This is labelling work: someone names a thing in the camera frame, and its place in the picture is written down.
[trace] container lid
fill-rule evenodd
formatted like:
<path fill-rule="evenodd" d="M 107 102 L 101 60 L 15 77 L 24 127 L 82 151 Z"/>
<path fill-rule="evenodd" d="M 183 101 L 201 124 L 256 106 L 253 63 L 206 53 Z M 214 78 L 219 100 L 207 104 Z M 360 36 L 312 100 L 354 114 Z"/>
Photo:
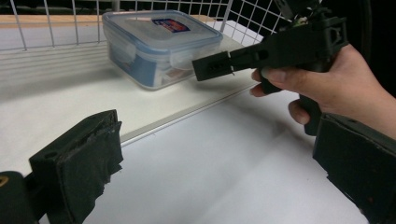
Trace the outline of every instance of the container lid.
<path fill-rule="evenodd" d="M 220 42 L 222 34 L 174 10 L 107 12 L 104 25 L 147 45 L 148 50 L 172 50 Z"/>

